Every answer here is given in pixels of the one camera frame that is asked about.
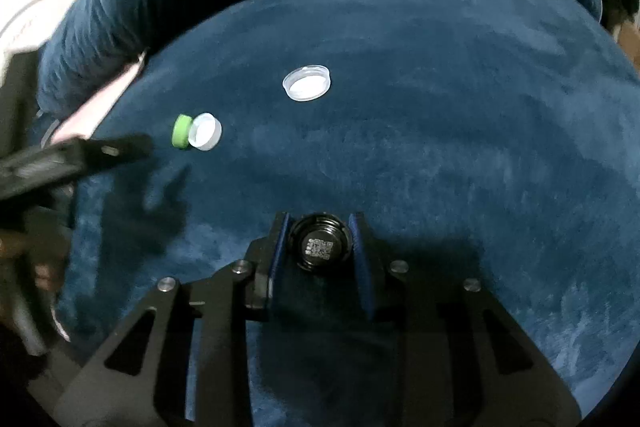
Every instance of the metal screw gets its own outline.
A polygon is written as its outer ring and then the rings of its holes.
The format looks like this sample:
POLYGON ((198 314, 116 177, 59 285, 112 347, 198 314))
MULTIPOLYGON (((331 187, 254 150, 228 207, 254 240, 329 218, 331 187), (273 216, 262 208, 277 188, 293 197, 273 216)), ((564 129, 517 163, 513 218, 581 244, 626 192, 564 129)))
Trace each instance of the metal screw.
POLYGON ((173 277, 163 277, 158 281, 158 289, 161 292, 170 292, 175 288, 175 279, 173 277))
POLYGON ((402 259, 396 259, 395 261, 391 261, 389 270, 391 270, 391 273, 402 275, 409 271, 409 264, 407 261, 403 261, 402 259))
POLYGON ((465 279, 462 283, 462 287, 466 291, 473 293, 478 293, 482 289, 482 285, 478 279, 465 279))
POLYGON ((250 272, 252 268, 253 266, 250 261, 247 261, 246 259, 240 259, 239 261, 236 261, 234 263, 234 266, 231 269, 231 271, 236 275, 242 275, 244 273, 250 272))

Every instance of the white bottle cap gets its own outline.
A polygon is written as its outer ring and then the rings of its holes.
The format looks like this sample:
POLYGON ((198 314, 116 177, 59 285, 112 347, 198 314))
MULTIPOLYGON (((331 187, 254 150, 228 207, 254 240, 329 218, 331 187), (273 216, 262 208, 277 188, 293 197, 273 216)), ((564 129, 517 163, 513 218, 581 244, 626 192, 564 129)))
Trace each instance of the white bottle cap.
POLYGON ((193 119, 189 130, 189 143, 196 149, 208 151, 213 149, 222 136, 222 125, 218 119, 204 112, 193 119))
POLYGON ((308 102, 329 90, 331 77, 324 66, 305 66, 291 71, 282 81, 282 87, 291 100, 308 102))

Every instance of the black metal frame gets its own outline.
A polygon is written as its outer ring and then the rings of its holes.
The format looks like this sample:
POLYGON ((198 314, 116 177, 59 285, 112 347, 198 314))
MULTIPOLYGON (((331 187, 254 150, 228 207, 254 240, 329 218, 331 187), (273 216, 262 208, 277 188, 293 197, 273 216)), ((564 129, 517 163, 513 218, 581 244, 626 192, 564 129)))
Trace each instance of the black metal frame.
MULTIPOLYGON (((286 251, 292 222, 278 214, 269 235, 252 242, 243 260, 208 279, 185 285, 162 280, 71 383, 56 421, 62 427, 252 426, 244 321, 269 319, 273 280, 284 255, 292 254, 286 251), (193 424, 180 412, 194 311, 202 317, 202 335, 193 424), (110 359, 149 312, 155 320, 139 370, 114 369, 110 359)), ((389 426, 580 422, 570 391, 491 293, 390 263, 362 214, 352 215, 349 227, 363 308, 370 319, 394 321, 402 331, 389 426)))

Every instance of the pink fabric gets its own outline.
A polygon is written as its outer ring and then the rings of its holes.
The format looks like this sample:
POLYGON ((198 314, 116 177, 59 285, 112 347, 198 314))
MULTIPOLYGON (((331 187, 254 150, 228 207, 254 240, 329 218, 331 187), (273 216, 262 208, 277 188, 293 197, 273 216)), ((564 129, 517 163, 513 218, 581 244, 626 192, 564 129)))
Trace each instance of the pink fabric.
POLYGON ((91 138, 100 122, 137 77, 141 66, 142 61, 133 64, 95 93, 80 109, 60 124, 51 136, 51 143, 61 142, 74 136, 91 138))

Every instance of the brown object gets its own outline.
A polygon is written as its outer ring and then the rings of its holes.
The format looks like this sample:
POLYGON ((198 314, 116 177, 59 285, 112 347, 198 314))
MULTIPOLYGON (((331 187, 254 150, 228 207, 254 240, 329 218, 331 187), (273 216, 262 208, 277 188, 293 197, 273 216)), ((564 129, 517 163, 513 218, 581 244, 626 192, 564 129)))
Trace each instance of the brown object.
POLYGON ((26 250, 27 237, 23 233, 0 230, 0 259, 12 259, 26 250))
POLYGON ((623 22, 618 35, 618 45, 640 72, 640 31, 631 22, 623 22))

